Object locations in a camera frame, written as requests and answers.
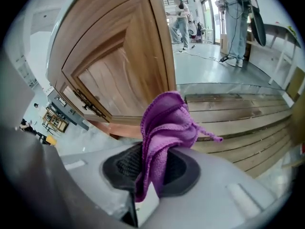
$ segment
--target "wooden platform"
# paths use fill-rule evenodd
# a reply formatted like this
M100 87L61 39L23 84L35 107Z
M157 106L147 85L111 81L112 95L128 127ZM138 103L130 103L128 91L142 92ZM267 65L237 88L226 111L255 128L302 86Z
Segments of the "wooden platform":
M199 125L225 138L218 144L201 135L192 148L225 158L252 177L265 172L292 146L291 110L281 96L192 95L186 101Z

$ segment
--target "cabinet door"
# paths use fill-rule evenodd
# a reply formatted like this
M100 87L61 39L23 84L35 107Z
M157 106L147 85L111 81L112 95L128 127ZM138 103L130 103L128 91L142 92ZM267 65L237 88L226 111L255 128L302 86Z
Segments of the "cabinet door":
M55 86L59 95L72 107L80 116L87 120L107 122L100 113L91 110L91 106L86 105L86 100L77 93L64 75L61 73Z
M100 18L62 71L106 120L139 124L148 104L169 90L149 0L129 0Z

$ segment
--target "purple cloth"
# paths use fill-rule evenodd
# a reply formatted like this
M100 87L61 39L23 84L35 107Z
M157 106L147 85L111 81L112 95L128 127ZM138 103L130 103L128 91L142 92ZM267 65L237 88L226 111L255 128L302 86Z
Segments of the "purple cloth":
M155 98L141 121L142 172L136 180L136 202L145 199L150 182L153 183L157 194L160 194L167 150L174 146L192 147L199 132L210 136L214 141L222 141L221 137L206 132L194 122L187 104L178 92L165 92Z

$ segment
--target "white shirt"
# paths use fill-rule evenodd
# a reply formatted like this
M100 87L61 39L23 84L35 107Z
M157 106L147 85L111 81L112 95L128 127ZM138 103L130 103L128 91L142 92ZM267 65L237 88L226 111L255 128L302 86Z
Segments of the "white shirt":
M185 3L184 3L183 10L180 9L179 6L176 6L176 7L175 7L175 11L176 11L177 13L179 13L179 12L181 12L181 13L182 13L182 12L185 12L186 9L189 9L189 7L188 7ZM177 14L177 18L186 18L186 14L184 14L184 15L178 15L178 14Z

